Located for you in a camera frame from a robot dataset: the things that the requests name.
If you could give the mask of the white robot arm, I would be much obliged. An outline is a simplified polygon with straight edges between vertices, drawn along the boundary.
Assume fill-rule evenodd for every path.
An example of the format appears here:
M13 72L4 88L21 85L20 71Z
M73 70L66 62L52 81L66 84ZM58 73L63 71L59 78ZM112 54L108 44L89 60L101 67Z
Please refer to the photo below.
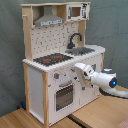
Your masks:
M119 91L115 88L117 78L115 75L96 72L91 65L76 63L75 72L82 87L90 87L92 84L99 87L103 95L128 99L128 91Z

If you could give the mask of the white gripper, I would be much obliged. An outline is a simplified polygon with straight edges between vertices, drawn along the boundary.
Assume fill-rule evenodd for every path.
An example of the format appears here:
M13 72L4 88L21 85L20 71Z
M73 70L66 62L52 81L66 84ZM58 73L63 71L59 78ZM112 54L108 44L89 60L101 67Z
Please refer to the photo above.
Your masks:
M93 68L90 65L86 65L83 63L76 63L74 65L75 72L79 79L79 82L82 87L91 87L91 75L94 73Z

